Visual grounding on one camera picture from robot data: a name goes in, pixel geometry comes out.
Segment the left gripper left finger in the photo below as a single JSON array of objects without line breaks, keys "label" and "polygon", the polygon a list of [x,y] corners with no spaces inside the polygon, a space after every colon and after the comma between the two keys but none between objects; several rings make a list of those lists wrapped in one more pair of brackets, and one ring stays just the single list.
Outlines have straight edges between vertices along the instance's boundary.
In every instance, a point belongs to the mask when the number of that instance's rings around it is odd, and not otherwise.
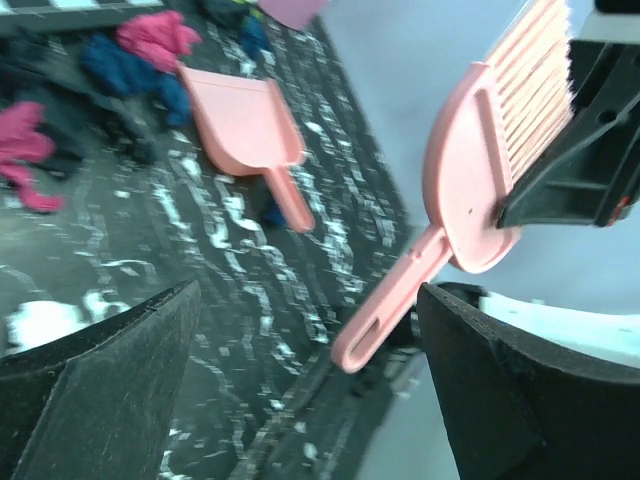
[{"label": "left gripper left finger", "polygon": [[1,360],[4,479],[155,479],[200,318],[181,282]]}]

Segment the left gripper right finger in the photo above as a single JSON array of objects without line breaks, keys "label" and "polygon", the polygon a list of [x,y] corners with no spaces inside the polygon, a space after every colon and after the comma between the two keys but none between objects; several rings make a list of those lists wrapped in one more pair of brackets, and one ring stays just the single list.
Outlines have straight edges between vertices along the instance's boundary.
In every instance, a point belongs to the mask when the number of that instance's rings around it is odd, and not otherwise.
[{"label": "left gripper right finger", "polygon": [[509,326],[435,285],[417,311],[463,479],[636,479],[639,371]]}]

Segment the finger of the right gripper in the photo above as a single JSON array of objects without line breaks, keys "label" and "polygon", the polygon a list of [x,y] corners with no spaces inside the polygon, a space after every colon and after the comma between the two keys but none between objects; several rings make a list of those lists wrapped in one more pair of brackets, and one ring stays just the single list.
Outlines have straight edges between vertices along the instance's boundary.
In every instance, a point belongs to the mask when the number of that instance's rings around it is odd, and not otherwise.
[{"label": "finger of the right gripper", "polygon": [[500,228],[607,227],[639,200],[639,47],[574,42],[574,117],[504,201]]}]

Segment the pink hand brush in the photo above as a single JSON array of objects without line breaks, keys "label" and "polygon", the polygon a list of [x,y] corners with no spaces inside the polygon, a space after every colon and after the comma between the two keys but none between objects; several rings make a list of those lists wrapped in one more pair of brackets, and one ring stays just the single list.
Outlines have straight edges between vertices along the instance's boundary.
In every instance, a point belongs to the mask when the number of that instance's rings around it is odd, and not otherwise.
[{"label": "pink hand brush", "polygon": [[482,273],[520,238],[496,210],[574,115],[565,1],[529,1],[441,107],[427,143],[423,199],[430,224],[352,315],[332,347],[361,370],[447,263]]}]

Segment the pink dustpan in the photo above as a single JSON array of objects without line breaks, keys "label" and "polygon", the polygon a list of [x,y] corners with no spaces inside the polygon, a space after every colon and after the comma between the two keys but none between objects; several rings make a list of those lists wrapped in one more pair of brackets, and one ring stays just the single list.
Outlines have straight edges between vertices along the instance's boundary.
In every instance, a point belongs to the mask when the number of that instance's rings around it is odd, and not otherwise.
[{"label": "pink dustpan", "polygon": [[315,219],[290,172],[305,162],[305,143],[277,82],[180,65],[203,150],[222,172],[261,175],[288,225],[304,233]]}]

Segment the white paper scrap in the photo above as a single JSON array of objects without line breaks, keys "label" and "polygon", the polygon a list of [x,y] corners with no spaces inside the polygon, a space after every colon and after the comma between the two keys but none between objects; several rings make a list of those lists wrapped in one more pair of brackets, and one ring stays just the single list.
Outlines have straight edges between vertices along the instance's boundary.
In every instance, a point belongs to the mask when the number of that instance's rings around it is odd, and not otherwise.
[{"label": "white paper scrap", "polygon": [[24,352],[89,325],[75,305],[56,301],[31,301],[21,304],[6,319],[8,354]]}]

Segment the magenta paper scrap left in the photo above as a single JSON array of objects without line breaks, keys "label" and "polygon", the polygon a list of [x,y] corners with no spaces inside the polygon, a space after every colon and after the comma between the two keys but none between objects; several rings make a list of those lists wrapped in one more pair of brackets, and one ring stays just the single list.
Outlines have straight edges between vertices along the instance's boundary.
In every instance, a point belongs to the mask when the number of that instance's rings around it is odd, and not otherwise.
[{"label": "magenta paper scrap left", "polygon": [[43,122],[41,104],[21,101],[1,111],[1,176],[14,188],[21,203],[40,213],[59,211],[60,196],[40,193],[27,163],[39,164],[55,151],[55,143],[38,131]]}]

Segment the blue paper scrap centre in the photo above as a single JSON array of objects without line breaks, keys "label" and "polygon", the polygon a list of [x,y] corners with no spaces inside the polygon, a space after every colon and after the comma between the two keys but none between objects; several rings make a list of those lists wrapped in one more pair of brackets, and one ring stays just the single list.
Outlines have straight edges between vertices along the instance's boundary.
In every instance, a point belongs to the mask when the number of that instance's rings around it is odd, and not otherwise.
[{"label": "blue paper scrap centre", "polygon": [[181,127],[191,120],[189,95],[176,75],[156,70],[104,34],[89,39],[79,61],[92,81],[108,95],[118,98],[154,95],[166,110],[169,127]]}]

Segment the pink metronome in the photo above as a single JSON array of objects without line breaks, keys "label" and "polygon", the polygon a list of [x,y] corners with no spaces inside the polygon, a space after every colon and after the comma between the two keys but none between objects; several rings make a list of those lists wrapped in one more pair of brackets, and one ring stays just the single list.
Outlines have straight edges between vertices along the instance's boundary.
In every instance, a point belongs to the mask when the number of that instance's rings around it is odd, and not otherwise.
[{"label": "pink metronome", "polygon": [[329,0],[258,0],[258,7],[276,22],[293,30],[305,28]]}]

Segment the green paper scrap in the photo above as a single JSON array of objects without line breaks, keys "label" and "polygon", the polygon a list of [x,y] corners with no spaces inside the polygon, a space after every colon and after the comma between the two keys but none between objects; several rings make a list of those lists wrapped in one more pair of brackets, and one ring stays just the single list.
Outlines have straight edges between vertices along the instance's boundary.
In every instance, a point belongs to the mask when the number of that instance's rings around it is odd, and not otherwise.
[{"label": "green paper scrap", "polygon": [[240,4],[248,10],[249,15],[261,21],[264,17],[262,11],[257,6],[257,0],[234,0],[235,3]]}]

